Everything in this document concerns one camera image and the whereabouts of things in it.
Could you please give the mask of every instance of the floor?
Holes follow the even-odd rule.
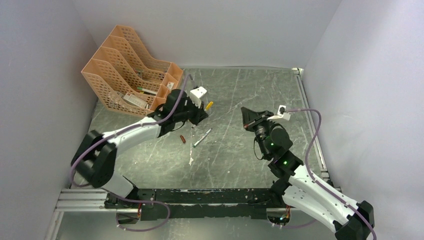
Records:
[[[115,170],[139,188],[267,188],[276,177],[268,161],[257,160],[253,150],[254,133],[243,129],[241,107],[253,111],[275,112],[279,105],[302,108],[302,96],[291,69],[187,68],[197,85],[208,90],[207,100],[214,105],[209,118],[192,128],[181,129],[161,138],[143,142],[121,154]],[[112,131],[140,119],[95,108],[90,130]],[[300,159],[305,158],[311,140],[307,117],[302,113],[282,121]],[[199,146],[192,145],[212,128]],[[183,144],[180,135],[186,139]],[[320,163],[312,149],[309,162],[314,172]]]

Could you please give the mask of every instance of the white wall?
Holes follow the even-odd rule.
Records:
[[[98,46],[121,24],[183,66],[303,68],[341,0],[73,1]]]
[[[380,240],[424,239],[423,23],[422,1],[343,0],[304,71],[331,178]]]
[[[95,104],[72,1],[0,1],[0,239],[44,239]]]

